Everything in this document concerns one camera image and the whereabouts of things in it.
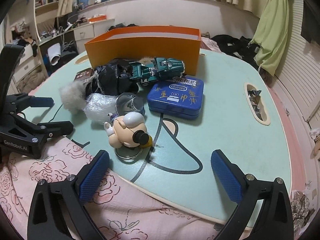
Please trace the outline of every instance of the figurine head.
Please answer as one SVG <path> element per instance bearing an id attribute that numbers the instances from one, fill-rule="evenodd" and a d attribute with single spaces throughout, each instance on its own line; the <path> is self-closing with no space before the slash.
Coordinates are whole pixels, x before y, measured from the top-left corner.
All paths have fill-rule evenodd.
<path id="1" fill-rule="evenodd" d="M 116 117 L 113 126 L 105 122 L 104 129 L 109 137 L 109 144 L 116 149 L 122 145 L 133 148 L 149 141 L 144 117 L 138 112 Z"/>

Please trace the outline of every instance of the green curtain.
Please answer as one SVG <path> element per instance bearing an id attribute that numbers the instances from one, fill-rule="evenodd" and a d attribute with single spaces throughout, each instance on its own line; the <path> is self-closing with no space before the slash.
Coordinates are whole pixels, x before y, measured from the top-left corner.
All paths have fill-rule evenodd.
<path id="1" fill-rule="evenodd" d="M 260 45 L 257 65 L 275 74 L 288 39 L 289 0 L 267 0 L 250 43 Z"/>

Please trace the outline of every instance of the green toy vehicle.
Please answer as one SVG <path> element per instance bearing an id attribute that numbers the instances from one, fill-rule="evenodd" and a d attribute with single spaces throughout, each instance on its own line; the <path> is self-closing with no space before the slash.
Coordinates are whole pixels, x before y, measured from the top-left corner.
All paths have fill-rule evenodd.
<path id="1" fill-rule="evenodd" d="M 152 60 L 153 66 L 146 66 L 139 62 L 132 62 L 132 73 L 130 80 L 147 86 L 150 82 L 181 77 L 185 71 L 183 61 L 174 58 L 155 57 Z"/>

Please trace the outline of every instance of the silver bolt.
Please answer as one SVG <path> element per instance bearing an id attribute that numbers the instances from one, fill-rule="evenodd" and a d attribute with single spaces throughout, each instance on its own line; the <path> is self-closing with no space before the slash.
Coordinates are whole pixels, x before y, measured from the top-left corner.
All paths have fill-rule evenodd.
<path id="1" fill-rule="evenodd" d="M 69 176 L 67 176 L 68 181 L 73 181 L 75 178 L 76 176 L 74 174 L 70 174 Z"/>
<path id="2" fill-rule="evenodd" d="M 38 181 L 38 185 L 43 185 L 45 182 L 46 182 L 45 179 L 41 179 L 41 180 Z"/>
<path id="3" fill-rule="evenodd" d="M 281 179 L 281 178 L 276 178 L 276 182 L 278 182 L 279 184 L 283 184 L 284 183 L 283 179 Z"/>
<path id="4" fill-rule="evenodd" d="M 247 180 L 254 180 L 255 179 L 255 177 L 252 174 L 247 174 L 245 177 L 247 178 Z"/>

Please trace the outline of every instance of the bedsheet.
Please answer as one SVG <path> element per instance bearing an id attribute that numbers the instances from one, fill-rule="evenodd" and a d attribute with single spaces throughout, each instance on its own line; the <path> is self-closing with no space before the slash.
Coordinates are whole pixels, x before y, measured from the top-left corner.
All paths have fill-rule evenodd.
<path id="1" fill-rule="evenodd" d="M 65 137 L 47 142 L 37 160 L 16 153 L 4 156 L 0 165 L 0 203 L 24 239 L 37 181 L 64 180 L 69 174 L 77 174 L 92 158 Z M 85 206 L 107 240 L 213 240 L 222 228 L 153 199 L 109 169 Z M 73 238 L 79 239 L 71 223 L 68 226 Z"/>

